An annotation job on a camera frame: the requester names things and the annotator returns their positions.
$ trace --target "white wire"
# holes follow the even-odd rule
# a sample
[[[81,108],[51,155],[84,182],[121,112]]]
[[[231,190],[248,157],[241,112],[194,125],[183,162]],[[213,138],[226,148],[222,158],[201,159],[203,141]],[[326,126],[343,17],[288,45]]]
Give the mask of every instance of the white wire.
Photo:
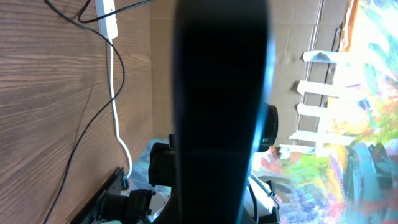
[[[111,92],[111,98],[114,97],[114,90],[113,90],[113,48],[109,46],[109,90]],[[126,153],[127,161],[129,163],[129,172],[127,173],[127,178],[130,177],[132,171],[132,160],[129,148],[126,146],[124,141],[120,138],[119,133],[119,120],[118,120],[118,112],[116,111],[116,102],[115,100],[112,101],[112,111],[113,111],[113,119],[114,119],[114,130],[116,134],[116,139],[119,141],[120,145],[122,145],[124,149],[124,153]]]

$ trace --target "black cable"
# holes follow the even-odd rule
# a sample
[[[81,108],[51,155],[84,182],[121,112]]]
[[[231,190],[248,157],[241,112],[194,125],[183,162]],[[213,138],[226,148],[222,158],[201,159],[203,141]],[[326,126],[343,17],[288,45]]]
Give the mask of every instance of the black cable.
[[[126,7],[123,7],[123,8],[121,8],[121,9],[118,9],[118,10],[115,10],[115,11],[113,11],[113,12],[110,12],[110,13],[108,13],[108,14],[105,14],[105,15],[102,15],[102,16],[99,16],[99,17],[96,17],[96,18],[94,18],[94,19],[89,19],[89,20],[84,21],[84,20],[81,19],[81,17],[82,17],[82,15],[83,15],[83,13],[86,11],[88,5],[89,5],[90,2],[91,2],[91,0],[87,0],[86,4],[83,6],[83,8],[80,9],[79,14],[78,14],[78,17],[77,17],[77,20],[78,20],[79,22],[81,22],[81,23],[91,23],[91,22],[95,22],[95,21],[98,21],[98,20],[100,20],[100,19],[104,19],[105,17],[111,16],[111,15],[113,15],[113,14],[116,14],[116,13],[119,13],[119,12],[123,12],[123,11],[125,11],[125,10],[128,10],[128,9],[131,9],[131,8],[134,8],[134,7],[137,7],[137,6],[140,6],[140,5],[145,4],[145,3],[148,3],[148,2],[150,2],[150,1],[152,1],[152,0],[145,0],[145,1],[142,1],[142,2],[139,2],[139,3],[135,3],[135,4],[132,4],[132,5],[130,5],[130,6],[126,6]]]
[[[268,195],[268,197],[270,197],[271,199],[274,200],[274,202],[278,205],[278,209],[280,209],[280,203],[278,201],[278,199],[275,198],[275,193],[273,191],[269,192],[266,187],[264,186],[264,184],[262,184],[261,180],[259,180],[256,176],[254,176],[253,174],[250,174],[250,177],[261,187],[261,189],[263,191],[266,192],[266,194]]]
[[[120,89],[118,90],[118,92],[115,94],[115,96],[114,96],[111,100],[109,100],[109,101],[108,101],[108,102],[107,102],[107,103],[106,103],[106,104],[93,116],[93,118],[90,120],[90,122],[87,124],[86,128],[84,129],[84,131],[83,131],[82,134],[80,135],[79,140],[77,140],[77,143],[75,144],[75,147],[73,148],[72,153],[70,154],[70,157],[69,157],[69,160],[68,160],[68,164],[67,164],[67,168],[66,168],[66,170],[65,170],[65,173],[64,173],[64,176],[63,176],[63,179],[62,179],[61,186],[60,186],[60,188],[59,188],[59,190],[58,190],[57,195],[55,196],[55,199],[54,199],[54,201],[53,201],[53,204],[51,205],[51,208],[50,208],[49,212],[47,213],[47,216],[45,217],[44,224],[46,224],[46,223],[48,222],[50,216],[51,216],[51,213],[52,213],[52,211],[53,211],[55,205],[57,204],[57,201],[58,201],[58,199],[59,199],[59,196],[60,196],[60,194],[61,194],[61,191],[62,191],[62,189],[63,189],[63,187],[64,187],[64,185],[65,185],[65,182],[66,182],[66,180],[67,180],[67,177],[68,177],[68,174],[69,174],[69,170],[70,170],[70,164],[72,163],[73,156],[74,156],[75,153],[76,153],[77,147],[79,146],[79,143],[80,143],[81,139],[83,138],[83,136],[84,136],[85,133],[87,132],[87,129],[90,127],[90,125],[93,123],[93,121],[98,117],[98,115],[99,115],[109,104],[111,104],[112,101],[113,101],[114,99],[116,99],[116,97],[119,95],[119,93],[121,92],[121,90],[122,90],[122,88],[123,88],[123,86],[124,86],[124,80],[125,80],[125,78],[126,78],[126,73],[125,73],[125,71],[124,71],[123,61],[122,61],[122,58],[121,58],[119,52],[116,50],[116,48],[114,47],[114,45],[113,45],[105,36],[103,36],[102,34],[100,34],[99,32],[95,31],[95,30],[92,29],[92,28],[89,28],[89,27],[87,27],[87,26],[83,26],[83,25],[81,25],[81,24],[79,24],[79,23],[77,23],[77,22],[75,22],[75,21],[69,19],[66,15],[62,14],[62,12],[60,12],[49,0],[44,0],[44,2],[45,2],[54,12],[56,12],[60,17],[64,18],[66,21],[72,23],[73,25],[75,25],[75,26],[77,26],[77,27],[79,27],[79,28],[89,30],[89,31],[91,31],[91,32],[93,32],[93,33],[95,33],[95,34],[97,34],[98,36],[102,37],[105,41],[107,41],[107,43],[108,43],[110,46],[112,46],[113,50],[116,52],[116,55],[119,57],[120,64],[121,64],[121,66],[122,66],[122,72],[123,72],[122,84],[121,84]]]
[[[257,199],[256,199],[256,196],[254,195],[253,189],[251,188],[250,182],[249,182],[248,187],[249,187],[251,198],[253,199],[254,218],[256,219],[256,223],[258,224],[259,223],[259,213],[258,213],[258,209],[257,209]]]

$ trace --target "power strip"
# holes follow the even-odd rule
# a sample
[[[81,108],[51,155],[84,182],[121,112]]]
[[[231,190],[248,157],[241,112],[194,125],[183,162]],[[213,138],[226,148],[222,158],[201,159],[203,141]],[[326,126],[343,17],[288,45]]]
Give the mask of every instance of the power strip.
[[[98,16],[103,16],[115,11],[113,0],[95,0],[95,9]],[[116,23],[116,15],[108,16],[98,21],[99,32],[109,39],[118,36],[118,25]]]

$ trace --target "abstract painted surface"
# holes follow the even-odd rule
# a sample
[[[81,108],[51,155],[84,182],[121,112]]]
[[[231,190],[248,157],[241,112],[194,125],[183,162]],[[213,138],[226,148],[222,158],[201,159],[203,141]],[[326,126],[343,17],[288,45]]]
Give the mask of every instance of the abstract painted surface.
[[[398,0],[359,1],[353,56],[337,65],[333,84],[365,97],[329,98],[328,107],[352,116],[323,121],[328,133],[355,136],[350,146],[324,145],[328,157],[262,155],[256,172],[279,183],[283,223],[398,223],[397,23]]]

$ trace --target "wooden floor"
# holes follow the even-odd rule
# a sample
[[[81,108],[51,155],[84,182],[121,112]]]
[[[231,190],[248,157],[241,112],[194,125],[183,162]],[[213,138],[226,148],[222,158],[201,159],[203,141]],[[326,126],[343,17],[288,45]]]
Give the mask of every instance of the wooden floor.
[[[135,2],[116,0],[116,8]],[[53,3],[73,17],[85,1]],[[85,18],[94,16],[92,1]],[[127,77],[116,104],[134,159],[152,138],[150,4],[117,18],[114,44]],[[107,48],[41,0],[0,1],[0,223],[43,222],[76,137],[110,99]],[[117,58],[114,75],[118,89]],[[126,165],[108,107],[83,138],[50,223],[69,222],[115,168]]]

